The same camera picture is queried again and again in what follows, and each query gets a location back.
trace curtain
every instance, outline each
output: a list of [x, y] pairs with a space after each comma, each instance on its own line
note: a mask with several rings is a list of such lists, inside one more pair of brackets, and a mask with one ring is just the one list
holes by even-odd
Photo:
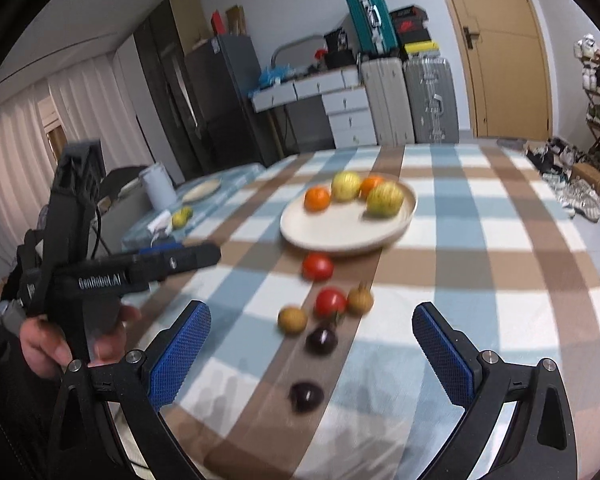
[[48, 78], [69, 142], [100, 139], [107, 172], [154, 163], [135, 115], [125, 106], [109, 56], [98, 56]]
[[0, 106], [0, 279], [48, 203], [55, 167], [32, 86]]

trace yellow fruit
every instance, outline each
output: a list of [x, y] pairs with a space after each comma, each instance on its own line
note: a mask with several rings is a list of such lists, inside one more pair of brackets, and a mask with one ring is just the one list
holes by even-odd
[[395, 182], [385, 182], [371, 190], [366, 199], [366, 211], [374, 216], [396, 216], [404, 202], [404, 194]]
[[297, 335], [306, 328], [308, 317], [296, 306], [286, 306], [278, 313], [278, 326], [285, 334]]
[[353, 171], [341, 171], [331, 181], [331, 197], [337, 202], [350, 202], [360, 194], [362, 179]]
[[190, 207], [183, 207], [179, 211], [176, 211], [171, 216], [171, 225], [174, 229], [182, 229], [189, 219], [193, 216], [193, 209]]

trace floor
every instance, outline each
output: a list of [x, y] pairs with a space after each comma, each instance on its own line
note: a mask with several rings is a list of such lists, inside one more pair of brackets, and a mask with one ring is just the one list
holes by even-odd
[[[480, 146], [496, 146], [497, 139], [477, 139], [470, 131], [460, 132], [460, 143], [479, 144]], [[594, 224], [586, 218], [576, 215], [573, 224], [582, 236], [587, 252], [600, 274], [600, 220]]]

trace door frame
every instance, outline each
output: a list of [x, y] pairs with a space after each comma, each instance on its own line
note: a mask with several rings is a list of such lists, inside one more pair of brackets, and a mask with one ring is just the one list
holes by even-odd
[[[548, 112], [548, 121], [549, 128], [547, 131], [548, 139], [553, 137], [554, 134], [554, 103], [552, 101], [552, 90], [551, 90], [551, 77], [549, 74], [549, 62], [548, 55], [546, 50], [546, 43], [544, 42], [544, 34], [542, 33], [542, 27], [540, 26], [540, 21], [538, 19], [538, 13], [536, 12], [536, 5], [533, 0], [527, 0], [529, 2], [529, 7], [531, 8], [531, 15], [533, 16], [534, 23], [536, 25], [536, 32], [538, 33], [538, 38], [540, 39], [540, 47], [542, 49], [542, 65], [544, 66], [544, 77], [546, 80], [546, 98], [547, 98], [547, 112]], [[451, 22], [454, 26], [454, 32], [456, 34], [456, 41], [458, 42], [458, 47], [460, 50], [460, 59], [462, 60], [462, 71], [464, 72], [464, 81], [466, 84], [466, 94], [469, 101], [469, 121], [471, 124], [471, 131], [474, 137], [483, 137], [488, 139], [489, 136], [478, 135], [478, 127], [476, 120], [476, 109], [475, 109], [475, 88], [482, 90], [482, 81], [473, 81], [473, 76], [471, 72], [471, 64], [469, 63], [469, 52], [466, 46], [466, 41], [464, 40], [464, 33], [462, 32], [462, 25], [460, 23], [460, 18], [458, 15], [458, 10], [456, 9], [456, 4], [454, 0], [445, 0], [446, 8], [449, 11], [449, 15], [451, 16]]]

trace white plate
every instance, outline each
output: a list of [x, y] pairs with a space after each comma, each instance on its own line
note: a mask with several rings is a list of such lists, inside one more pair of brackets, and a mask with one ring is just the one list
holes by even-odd
[[395, 177], [383, 175], [396, 182], [404, 192], [404, 203], [393, 218], [370, 218], [365, 214], [366, 203], [331, 203], [319, 213], [304, 209], [304, 194], [290, 202], [280, 218], [280, 232], [285, 239], [307, 251], [330, 254], [364, 253], [397, 240], [409, 227], [418, 206], [416, 192]]
[[215, 193], [220, 187], [220, 179], [212, 178], [211, 180], [207, 180], [202, 184], [198, 184], [195, 188], [187, 191], [187, 193], [182, 197], [182, 201], [184, 203], [187, 202], [196, 202], [197, 200], [202, 200], [203, 198], [208, 197]]

